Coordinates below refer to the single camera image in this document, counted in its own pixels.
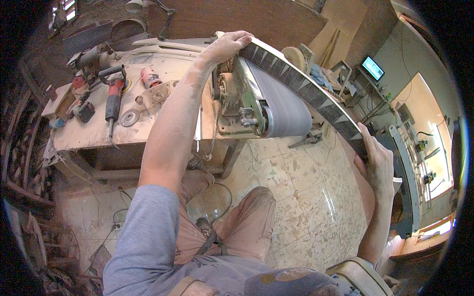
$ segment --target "tiled floor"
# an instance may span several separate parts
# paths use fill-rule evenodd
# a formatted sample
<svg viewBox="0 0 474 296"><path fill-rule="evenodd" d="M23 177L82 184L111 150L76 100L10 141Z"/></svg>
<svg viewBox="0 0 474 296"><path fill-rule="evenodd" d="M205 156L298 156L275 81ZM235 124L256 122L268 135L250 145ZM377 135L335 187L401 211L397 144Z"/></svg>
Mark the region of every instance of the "tiled floor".
<svg viewBox="0 0 474 296"><path fill-rule="evenodd" d="M266 259L270 267L308 266L324 271L356 255L373 205L370 192L364 200L361 197L366 184L360 184L364 180L354 173L354 152L339 136L331 132L324 142L288 148L299 140L301 137L250 140L222 183L232 191L232 207L256 186L272 190L276 210L273 243ZM82 270L88 268L90 256L109 234L113 214L130 204L123 193L92 190L89 196L70 194L58 201L64 222L78 238ZM131 197L134 192L127 190ZM126 211L118 212L116 222L124 221L125 215ZM110 253L119 233L114 230L107 237L105 246Z"/></svg>

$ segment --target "monitor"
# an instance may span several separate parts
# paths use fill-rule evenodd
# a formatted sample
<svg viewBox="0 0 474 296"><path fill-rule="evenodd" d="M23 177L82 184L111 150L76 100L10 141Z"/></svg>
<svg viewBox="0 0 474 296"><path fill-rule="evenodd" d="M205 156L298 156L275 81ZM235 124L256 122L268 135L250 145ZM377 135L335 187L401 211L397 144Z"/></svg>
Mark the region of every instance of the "monitor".
<svg viewBox="0 0 474 296"><path fill-rule="evenodd" d="M365 61L362 63L362 66L369 72L370 75L372 75L376 81L379 81L384 74L383 70L370 56L365 59Z"/></svg>

